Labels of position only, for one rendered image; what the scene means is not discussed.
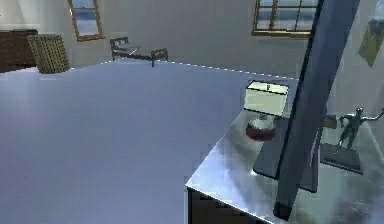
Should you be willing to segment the cream shade table lamp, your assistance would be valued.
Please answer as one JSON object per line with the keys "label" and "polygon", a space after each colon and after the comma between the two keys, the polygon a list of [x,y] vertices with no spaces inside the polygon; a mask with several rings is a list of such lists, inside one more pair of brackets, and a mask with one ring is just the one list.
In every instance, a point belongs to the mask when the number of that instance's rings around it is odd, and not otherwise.
{"label": "cream shade table lamp", "polygon": [[289,87],[265,81],[251,81],[245,89],[243,109],[254,112],[246,126],[246,135],[255,141],[271,141],[284,113]]}

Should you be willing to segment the dark flat panel on stand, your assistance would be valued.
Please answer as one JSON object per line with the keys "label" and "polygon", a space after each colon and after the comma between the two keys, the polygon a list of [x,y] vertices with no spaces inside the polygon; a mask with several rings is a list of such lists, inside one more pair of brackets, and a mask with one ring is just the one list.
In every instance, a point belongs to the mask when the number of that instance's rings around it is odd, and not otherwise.
{"label": "dark flat panel on stand", "polygon": [[327,100],[360,0],[318,0],[290,116],[264,144],[253,170],[278,182],[273,215],[288,220],[300,189],[317,191]]}

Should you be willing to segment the grey human figure statue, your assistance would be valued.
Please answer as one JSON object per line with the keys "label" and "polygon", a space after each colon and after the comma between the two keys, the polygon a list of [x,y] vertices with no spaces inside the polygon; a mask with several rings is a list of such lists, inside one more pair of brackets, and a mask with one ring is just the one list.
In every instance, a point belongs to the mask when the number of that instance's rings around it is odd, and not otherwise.
{"label": "grey human figure statue", "polygon": [[321,145],[320,162],[336,168],[362,175],[360,157],[352,148],[360,126],[366,121],[379,120],[384,115],[384,108],[375,117],[363,116],[363,108],[356,109],[354,114],[345,114],[339,118],[343,129],[336,145],[323,143]]}

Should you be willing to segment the wide wood framed window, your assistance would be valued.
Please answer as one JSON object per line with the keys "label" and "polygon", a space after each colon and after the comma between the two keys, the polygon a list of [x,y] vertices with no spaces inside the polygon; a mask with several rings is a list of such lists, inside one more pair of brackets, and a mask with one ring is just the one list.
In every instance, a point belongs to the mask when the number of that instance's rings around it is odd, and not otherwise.
{"label": "wide wood framed window", "polygon": [[255,0],[252,36],[308,38],[319,0]]}

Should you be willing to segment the green wall picture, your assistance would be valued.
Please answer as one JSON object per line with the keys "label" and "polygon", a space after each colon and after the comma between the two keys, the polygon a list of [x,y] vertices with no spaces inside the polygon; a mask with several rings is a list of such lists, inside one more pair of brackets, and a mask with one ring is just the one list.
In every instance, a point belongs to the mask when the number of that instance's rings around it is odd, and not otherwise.
{"label": "green wall picture", "polygon": [[383,41],[384,20],[372,19],[367,25],[358,51],[359,55],[370,67],[374,65]]}

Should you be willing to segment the woven tan laundry basket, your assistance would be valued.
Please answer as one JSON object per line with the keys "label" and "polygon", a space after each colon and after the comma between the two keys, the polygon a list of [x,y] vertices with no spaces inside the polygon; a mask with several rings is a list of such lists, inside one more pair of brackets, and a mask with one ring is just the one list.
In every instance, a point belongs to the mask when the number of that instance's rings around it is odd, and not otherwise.
{"label": "woven tan laundry basket", "polygon": [[27,40],[41,74],[56,74],[69,70],[69,61],[61,35],[29,35]]}

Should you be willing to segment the small tan box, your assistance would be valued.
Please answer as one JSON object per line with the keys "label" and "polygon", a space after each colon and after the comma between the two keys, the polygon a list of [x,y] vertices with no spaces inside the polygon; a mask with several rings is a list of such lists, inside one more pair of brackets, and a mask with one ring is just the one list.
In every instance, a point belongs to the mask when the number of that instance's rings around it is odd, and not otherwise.
{"label": "small tan box", "polygon": [[337,123],[338,121],[335,115],[326,115],[324,118],[323,126],[326,128],[336,129]]}

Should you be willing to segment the dark grey bench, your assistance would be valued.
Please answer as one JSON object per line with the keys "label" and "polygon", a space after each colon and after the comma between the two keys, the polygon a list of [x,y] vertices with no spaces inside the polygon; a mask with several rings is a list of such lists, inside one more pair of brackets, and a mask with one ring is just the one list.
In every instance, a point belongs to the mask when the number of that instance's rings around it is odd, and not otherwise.
{"label": "dark grey bench", "polygon": [[167,48],[145,50],[140,45],[130,43],[128,37],[112,38],[109,42],[113,61],[117,58],[147,60],[151,62],[151,66],[155,65],[156,60],[169,61]]}

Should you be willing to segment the dark brown dresser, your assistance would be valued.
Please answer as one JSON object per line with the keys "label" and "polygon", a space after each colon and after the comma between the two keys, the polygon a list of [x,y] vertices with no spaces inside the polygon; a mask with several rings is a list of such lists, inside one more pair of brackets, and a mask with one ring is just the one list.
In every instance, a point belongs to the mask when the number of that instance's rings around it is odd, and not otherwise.
{"label": "dark brown dresser", "polygon": [[35,67],[28,36],[36,29],[0,30],[0,73]]}

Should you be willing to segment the silver top desk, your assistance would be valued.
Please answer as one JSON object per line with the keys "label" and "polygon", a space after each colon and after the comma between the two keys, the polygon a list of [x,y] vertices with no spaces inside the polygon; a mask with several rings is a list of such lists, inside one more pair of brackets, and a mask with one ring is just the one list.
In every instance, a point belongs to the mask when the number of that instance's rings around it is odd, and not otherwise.
{"label": "silver top desk", "polygon": [[273,215],[278,183],[253,172],[260,151],[267,147],[251,140],[245,126],[256,115],[241,112],[186,183],[267,224],[384,224],[384,154],[368,125],[354,141],[361,175],[319,165],[318,191],[300,190],[288,221]]}

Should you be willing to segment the narrow wood framed window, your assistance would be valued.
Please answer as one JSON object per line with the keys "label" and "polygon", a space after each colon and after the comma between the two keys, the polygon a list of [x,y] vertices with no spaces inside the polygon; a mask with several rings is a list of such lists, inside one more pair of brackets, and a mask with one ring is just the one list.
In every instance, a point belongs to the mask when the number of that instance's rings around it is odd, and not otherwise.
{"label": "narrow wood framed window", "polygon": [[98,0],[68,0],[68,5],[78,42],[104,38]]}

